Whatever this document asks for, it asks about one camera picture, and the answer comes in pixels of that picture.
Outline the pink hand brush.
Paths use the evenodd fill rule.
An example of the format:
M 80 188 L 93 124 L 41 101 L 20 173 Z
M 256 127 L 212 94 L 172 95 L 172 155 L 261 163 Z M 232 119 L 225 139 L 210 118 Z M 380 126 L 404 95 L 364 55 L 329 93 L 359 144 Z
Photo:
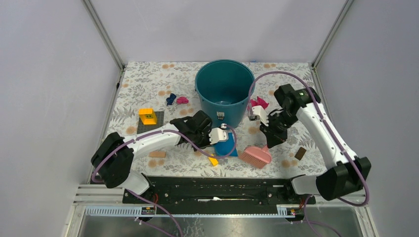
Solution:
M 256 168 L 262 169 L 272 161 L 272 156 L 267 145 L 264 147 L 250 146 L 238 158 Z

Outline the blue plastic dustpan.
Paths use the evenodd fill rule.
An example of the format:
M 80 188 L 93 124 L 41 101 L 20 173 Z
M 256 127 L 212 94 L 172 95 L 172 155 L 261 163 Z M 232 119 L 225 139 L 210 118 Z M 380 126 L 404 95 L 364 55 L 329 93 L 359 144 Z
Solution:
M 214 150 L 217 156 L 225 156 L 227 155 L 234 146 L 235 140 L 233 133 L 228 133 L 228 139 L 223 142 L 218 142 L 214 145 Z

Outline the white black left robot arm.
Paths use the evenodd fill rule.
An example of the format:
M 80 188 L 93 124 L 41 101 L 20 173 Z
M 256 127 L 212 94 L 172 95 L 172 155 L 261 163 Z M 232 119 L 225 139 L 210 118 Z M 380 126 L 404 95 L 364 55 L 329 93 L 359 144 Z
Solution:
M 203 149 L 210 145 L 212 121 L 202 110 L 193 116 L 175 118 L 148 132 L 121 136 L 109 134 L 91 158 L 93 182 L 103 182 L 108 189 L 121 187 L 130 190 L 142 203 L 153 198 L 151 184 L 144 174 L 131 168 L 136 157 L 184 143 Z

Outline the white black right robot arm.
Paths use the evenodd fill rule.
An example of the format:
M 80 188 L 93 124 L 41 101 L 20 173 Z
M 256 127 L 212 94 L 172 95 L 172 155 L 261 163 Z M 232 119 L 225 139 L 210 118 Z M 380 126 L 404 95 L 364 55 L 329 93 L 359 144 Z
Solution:
M 291 178 L 283 190 L 284 199 L 296 203 L 303 195 L 311 194 L 333 200 L 365 190 L 371 163 L 367 157 L 358 157 L 345 143 L 327 116 L 316 91 L 311 87 L 295 90 L 286 84 L 280 86 L 274 96 L 281 109 L 269 113 L 267 124 L 260 125 L 267 147 L 284 143 L 288 129 L 299 121 L 314 140 L 327 169 L 321 175 Z

